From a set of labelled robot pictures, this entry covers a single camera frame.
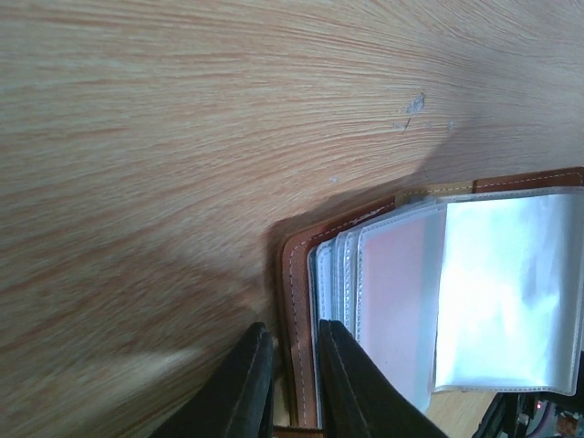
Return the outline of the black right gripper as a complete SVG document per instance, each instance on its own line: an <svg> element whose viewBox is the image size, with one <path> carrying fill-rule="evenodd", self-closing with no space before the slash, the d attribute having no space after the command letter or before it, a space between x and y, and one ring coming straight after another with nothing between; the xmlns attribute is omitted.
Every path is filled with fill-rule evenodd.
<svg viewBox="0 0 584 438"><path fill-rule="evenodd" d="M576 392L498 393L487 408L474 437L582 437L583 353Z"/></svg>

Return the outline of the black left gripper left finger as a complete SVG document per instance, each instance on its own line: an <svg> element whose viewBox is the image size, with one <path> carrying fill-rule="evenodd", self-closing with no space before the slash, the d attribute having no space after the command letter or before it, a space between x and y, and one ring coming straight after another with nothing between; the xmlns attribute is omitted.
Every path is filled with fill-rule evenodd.
<svg viewBox="0 0 584 438"><path fill-rule="evenodd" d="M274 346L255 322L204 386L153 437L270 437L274 413Z"/></svg>

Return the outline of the red credit card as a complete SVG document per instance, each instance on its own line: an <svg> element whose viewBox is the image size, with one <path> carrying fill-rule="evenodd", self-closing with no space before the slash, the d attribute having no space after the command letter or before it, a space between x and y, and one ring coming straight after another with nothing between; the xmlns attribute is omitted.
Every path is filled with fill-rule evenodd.
<svg viewBox="0 0 584 438"><path fill-rule="evenodd" d="M421 412L434 388L444 224L434 207L368 226L359 240L359 344Z"/></svg>

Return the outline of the brown leather card holder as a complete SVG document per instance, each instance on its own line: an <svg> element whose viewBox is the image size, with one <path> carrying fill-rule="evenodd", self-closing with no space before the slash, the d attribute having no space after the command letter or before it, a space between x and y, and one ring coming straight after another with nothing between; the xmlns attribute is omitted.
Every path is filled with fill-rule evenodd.
<svg viewBox="0 0 584 438"><path fill-rule="evenodd" d="M323 424L324 320L417 413L438 391L578 391L579 167L385 196L290 236L278 271L296 427Z"/></svg>

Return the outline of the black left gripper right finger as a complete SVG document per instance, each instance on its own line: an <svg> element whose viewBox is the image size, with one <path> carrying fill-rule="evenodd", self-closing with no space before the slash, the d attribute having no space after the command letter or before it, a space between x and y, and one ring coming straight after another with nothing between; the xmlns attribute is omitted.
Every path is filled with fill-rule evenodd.
<svg viewBox="0 0 584 438"><path fill-rule="evenodd" d="M319 321L326 437L444 437L387 381L345 326Z"/></svg>

